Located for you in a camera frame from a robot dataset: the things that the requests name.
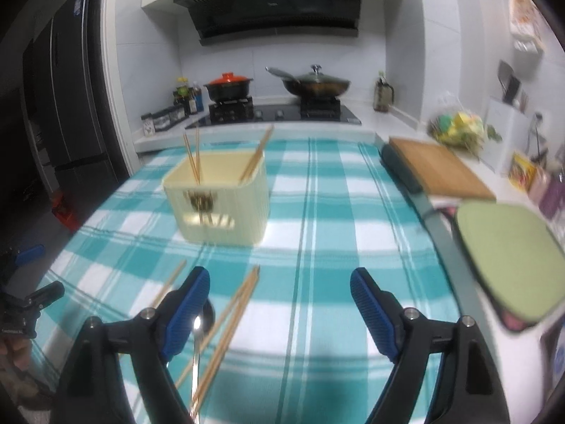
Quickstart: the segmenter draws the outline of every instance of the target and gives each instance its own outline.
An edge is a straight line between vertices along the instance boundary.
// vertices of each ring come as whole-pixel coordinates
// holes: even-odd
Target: red pot lid
[[[208,84],[225,84],[225,83],[234,83],[238,81],[249,81],[249,78],[245,76],[234,75],[233,72],[222,73],[221,78],[214,79],[210,81]]]

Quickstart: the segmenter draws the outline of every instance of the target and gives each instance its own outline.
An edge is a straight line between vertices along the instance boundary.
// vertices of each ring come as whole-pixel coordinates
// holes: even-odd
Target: range hood
[[[248,36],[357,36],[361,0],[173,0],[188,8],[203,46]]]

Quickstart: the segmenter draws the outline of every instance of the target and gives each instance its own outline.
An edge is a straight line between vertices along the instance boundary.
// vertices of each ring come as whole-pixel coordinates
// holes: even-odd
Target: stove burner
[[[253,120],[253,99],[215,102],[208,107],[212,124],[230,124]]]
[[[341,102],[335,97],[331,99],[302,99],[300,101],[300,116],[303,119],[340,121]]]

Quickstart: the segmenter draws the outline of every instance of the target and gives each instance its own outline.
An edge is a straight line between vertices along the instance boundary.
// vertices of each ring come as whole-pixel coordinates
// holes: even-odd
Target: green mat
[[[532,324],[565,299],[565,255],[535,213],[472,201],[456,220],[481,283],[506,310]]]

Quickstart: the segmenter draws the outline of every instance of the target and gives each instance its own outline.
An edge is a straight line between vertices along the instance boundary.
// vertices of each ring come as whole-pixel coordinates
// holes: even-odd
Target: tablecloth
[[[256,142],[202,148],[254,147]],[[380,355],[349,290],[368,269],[403,306],[455,321],[456,300],[428,232],[380,163],[377,148],[328,140],[271,141],[265,151],[270,217],[255,247],[188,243],[161,187],[184,158],[162,151],[73,236],[41,285],[66,294],[43,311],[33,359],[52,385],[87,316],[111,322],[147,306],[179,262],[210,271],[219,314],[252,265],[261,278],[201,411],[205,423],[364,423],[392,364]],[[209,349],[202,358],[203,368]],[[176,380],[191,339],[169,364]],[[147,422],[127,355],[121,359],[137,422]],[[439,358],[430,358],[413,419],[426,415]],[[180,388],[188,400],[190,379]]]

